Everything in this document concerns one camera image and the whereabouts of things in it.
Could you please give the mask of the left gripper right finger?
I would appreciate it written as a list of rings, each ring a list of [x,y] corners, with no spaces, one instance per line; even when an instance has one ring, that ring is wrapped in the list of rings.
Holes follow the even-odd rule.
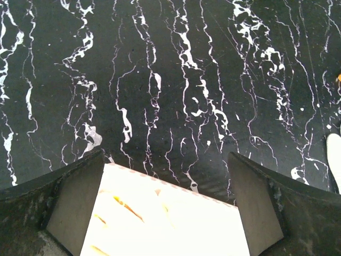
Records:
[[[250,255],[340,255],[340,195],[238,153],[228,171]]]

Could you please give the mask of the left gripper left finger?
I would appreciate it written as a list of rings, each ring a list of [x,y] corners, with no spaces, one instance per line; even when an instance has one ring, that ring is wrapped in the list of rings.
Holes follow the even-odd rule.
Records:
[[[1,190],[1,255],[80,255],[103,169],[97,151]]]

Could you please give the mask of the blue dotted glove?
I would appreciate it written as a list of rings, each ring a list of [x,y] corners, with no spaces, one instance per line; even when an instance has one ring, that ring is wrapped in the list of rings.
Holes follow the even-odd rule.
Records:
[[[340,194],[340,135],[331,133],[326,140],[327,160]]]

